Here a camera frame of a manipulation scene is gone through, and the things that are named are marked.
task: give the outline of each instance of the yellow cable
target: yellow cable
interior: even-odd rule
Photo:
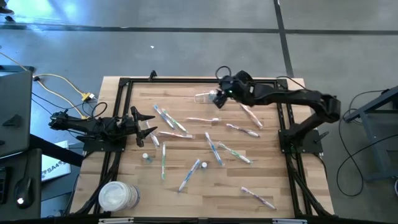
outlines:
[[[15,61],[14,59],[8,57],[7,55],[3,54],[2,52],[0,52],[0,54],[2,54],[3,56],[5,56],[6,58],[8,58],[9,60],[11,60],[11,61],[13,61],[14,63],[16,63],[17,65],[19,65],[23,70],[28,71],[28,69],[26,69],[23,65],[21,65],[20,63],[18,63],[18,62]],[[71,84],[66,78],[63,78],[63,77],[58,76],[58,75],[54,75],[54,74],[40,74],[40,75],[53,75],[53,76],[57,76],[57,77],[60,77],[60,78],[64,79],[65,81],[67,81],[69,84]],[[82,113],[78,110],[78,108],[77,108],[75,105],[73,105],[73,103],[71,103],[68,99],[66,99],[65,97],[59,95],[58,93],[56,93],[56,92],[54,92],[54,91],[49,90],[47,87],[44,86],[44,84],[43,84],[42,82],[40,82],[40,81],[37,81],[37,82],[43,87],[44,90],[47,90],[49,93],[52,93],[52,94],[54,94],[54,95],[60,97],[61,99],[65,100],[65,101],[68,102],[69,104],[71,104],[71,105],[73,106],[73,108],[77,111],[77,113],[80,115],[80,117],[81,117],[82,119],[86,119],[86,118],[87,118],[86,116],[82,115]],[[79,92],[81,95],[83,95],[79,90],[77,90],[77,88],[75,88],[75,86],[73,86],[72,84],[71,84],[71,86],[74,87],[74,89],[75,89],[77,92]]]

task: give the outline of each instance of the wooden table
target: wooden table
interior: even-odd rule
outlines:
[[[120,77],[104,77],[99,101],[107,102],[108,109],[103,116],[112,117],[114,101]],[[288,80],[291,90],[300,88]],[[230,217],[230,218],[278,218],[294,217],[292,199],[284,155],[279,149],[277,131],[280,129],[276,104],[255,106],[251,110],[264,124],[262,130],[248,118],[241,107],[233,100],[219,110],[214,104],[193,102],[197,93],[213,90],[216,84],[204,83],[135,83],[132,89],[130,106],[137,107],[142,114],[153,114],[151,126],[158,131],[172,131],[154,111],[158,104],[195,135],[195,139],[180,139],[158,136],[166,141],[166,180],[161,179],[161,150],[157,150],[151,138],[145,146],[136,146],[135,136],[129,136],[126,150],[122,153],[118,180],[135,185],[141,191],[141,201],[132,210],[114,212],[122,217]],[[310,108],[293,105],[296,122],[310,116]],[[218,124],[185,121],[186,117],[222,118]],[[253,129],[261,135],[254,138],[239,131],[227,128],[226,123]],[[222,141],[228,147],[245,155],[254,162],[248,165],[226,151],[219,149],[225,163],[220,167],[205,140],[208,131],[213,142]],[[142,153],[154,158],[151,164],[142,159]],[[95,152],[83,161],[73,198],[71,212],[82,207],[100,179],[103,152]],[[333,213],[325,171],[321,162],[311,154],[303,154],[303,164],[307,184],[318,201]],[[208,163],[207,170],[198,169],[181,193],[178,187],[196,159]],[[246,187],[264,197],[278,210],[265,207],[254,197],[242,193]],[[298,191],[300,207],[303,209],[301,191]]]

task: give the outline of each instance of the gray floor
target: gray floor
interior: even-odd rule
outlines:
[[[286,29],[397,30],[398,2],[394,0],[280,0]],[[67,0],[9,1],[16,22],[115,27],[229,27],[278,28],[272,0]],[[342,111],[354,95],[394,87],[398,83],[398,35],[288,35],[295,77],[310,89],[337,95]],[[78,88],[98,94],[105,75],[212,76],[221,65],[255,77],[286,75],[279,34],[220,34],[176,32],[68,32],[1,30],[1,51],[37,73],[66,76]],[[0,64],[12,64],[0,58]],[[46,78],[45,84],[80,103],[80,96],[64,82]],[[34,84],[33,91],[62,106],[56,96]],[[358,98],[358,107],[377,94]],[[51,112],[57,111],[45,104]],[[68,133],[48,128],[49,114],[32,105],[31,132],[46,140],[76,141]],[[337,215],[346,218],[398,221],[398,198],[393,180],[365,183],[363,193],[346,197],[336,186],[336,170],[345,159],[338,124],[325,124],[323,140],[329,187]],[[343,124],[343,137],[354,152],[369,144],[363,128]],[[369,151],[357,157],[364,174],[373,170]],[[348,193],[359,189],[359,175],[348,163],[340,177]]]

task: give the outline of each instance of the computer mouse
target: computer mouse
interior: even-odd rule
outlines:
[[[29,208],[34,201],[32,179],[24,177],[17,182],[14,189],[14,201],[19,208]]]

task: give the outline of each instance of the round container lid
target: round container lid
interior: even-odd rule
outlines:
[[[123,209],[128,199],[128,189],[122,182],[107,183],[99,192],[98,201],[105,211],[115,212]]]

